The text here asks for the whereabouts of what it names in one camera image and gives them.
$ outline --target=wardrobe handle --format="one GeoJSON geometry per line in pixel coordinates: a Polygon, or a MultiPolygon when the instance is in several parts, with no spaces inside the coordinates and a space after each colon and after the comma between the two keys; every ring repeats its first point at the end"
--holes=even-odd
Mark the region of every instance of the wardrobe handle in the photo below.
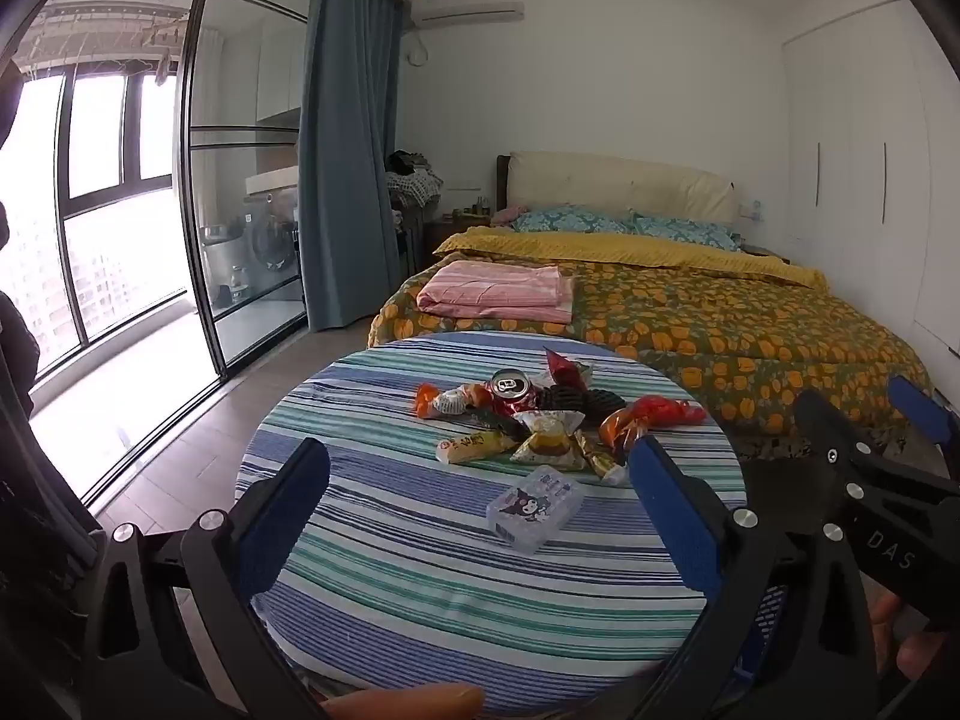
{"type": "Polygon", "coordinates": [[[820,142],[817,142],[817,194],[813,199],[813,206],[820,205],[820,142]]]}
{"type": "Polygon", "coordinates": [[[883,143],[883,210],[880,213],[880,224],[887,223],[887,143],[883,143]]]}

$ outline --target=bed frame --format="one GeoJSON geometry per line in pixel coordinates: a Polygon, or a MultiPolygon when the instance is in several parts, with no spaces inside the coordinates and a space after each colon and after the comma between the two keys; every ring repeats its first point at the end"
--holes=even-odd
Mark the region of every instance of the bed frame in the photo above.
{"type": "Polygon", "coordinates": [[[615,217],[633,210],[729,225],[736,219],[733,195],[730,180],[691,167],[555,151],[496,158],[497,211],[510,201],[533,210],[572,203],[615,217]]]}

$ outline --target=plastic box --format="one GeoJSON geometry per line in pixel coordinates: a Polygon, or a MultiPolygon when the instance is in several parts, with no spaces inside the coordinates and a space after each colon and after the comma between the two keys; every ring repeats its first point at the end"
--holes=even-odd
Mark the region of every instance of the plastic box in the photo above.
{"type": "Polygon", "coordinates": [[[487,504],[487,525],[520,552],[555,538],[584,502],[583,488],[550,466],[539,466],[515,488],[487,504]]]}

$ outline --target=blue gripper pad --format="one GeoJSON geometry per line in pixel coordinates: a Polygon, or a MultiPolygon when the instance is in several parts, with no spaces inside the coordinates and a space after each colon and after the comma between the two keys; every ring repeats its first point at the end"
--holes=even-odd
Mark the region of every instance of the blue gripper pad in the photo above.
{"type": "Polygon", "coordinates": [[[233,586],[245,603],[269,590],[280,576],[329,481],[326,447],[318,440],[307,439],[277,476],[256,482],[247,490],[245,497],[256,495],[258,485],[274,485],[261,488],[267,494],[236,543],[233,586]]]}
{"type": "Polygon", "coordinates": [[[950,414],[902,376],[887,382],[891,405],[913,423],[933,443],[950,441],[950,414]]]}
{"type": "Polygon", "coordinates": [[[680,486],[683,474],[651,436],[634,443],[627,465],[630,483],[683,584],[712,601],[723,584],[719,544],[680,486]]]}

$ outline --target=pink pillow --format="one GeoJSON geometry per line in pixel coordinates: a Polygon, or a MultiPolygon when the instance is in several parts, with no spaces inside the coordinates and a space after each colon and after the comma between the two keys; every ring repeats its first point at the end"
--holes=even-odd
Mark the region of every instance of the pink pillow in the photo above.
{"type": "Polygon", "coordinates": [[[525,205],[515,205],[512,208],[504,208],[502,211],[497,211],[490,218],[491,227],[506,227],[508,224],[512,224],[519,215],[527,213],[530,209],[525,205]]]}

